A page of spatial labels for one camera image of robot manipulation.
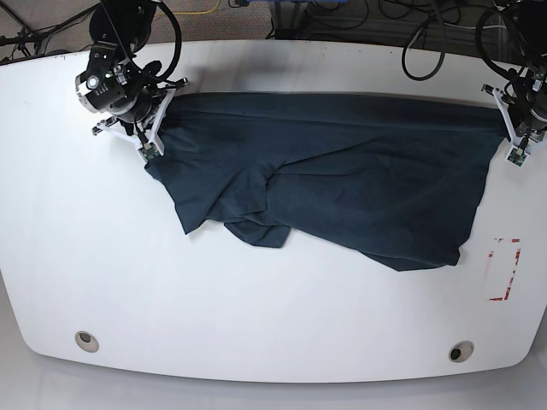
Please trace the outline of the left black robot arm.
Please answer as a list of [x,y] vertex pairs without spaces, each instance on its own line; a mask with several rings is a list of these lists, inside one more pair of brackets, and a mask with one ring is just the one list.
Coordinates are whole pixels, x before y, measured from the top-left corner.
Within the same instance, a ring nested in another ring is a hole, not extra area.
[[[482,32],[493,15],[503,21],[521,54],[519,70],[498,66],[484,50]],[[508,130],[506,160],[521,167],[534,149],[546,145],[546,2],[509,1],[487,9],[477,21],[474,42],[487,67],[507,80],[502,90],[484,85],[483,91],[494,98]]]

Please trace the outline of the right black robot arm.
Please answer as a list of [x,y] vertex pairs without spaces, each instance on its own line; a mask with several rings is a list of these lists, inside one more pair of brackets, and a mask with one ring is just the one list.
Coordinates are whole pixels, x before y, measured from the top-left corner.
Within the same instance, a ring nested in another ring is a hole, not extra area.
[[[160,61],[139,67],[134,61],[151,35],[156,11],[174,29],[174,55],[166,68]],[[186,78],[171,80],[182,51],[179,23],[162,1],[102,1],[92,13],[93,44],[86,70],[75,79],[80,104],[93,114],[108,114],[92,128],[131,143],[144,161],[164,154],[159,136],[162,120]]]

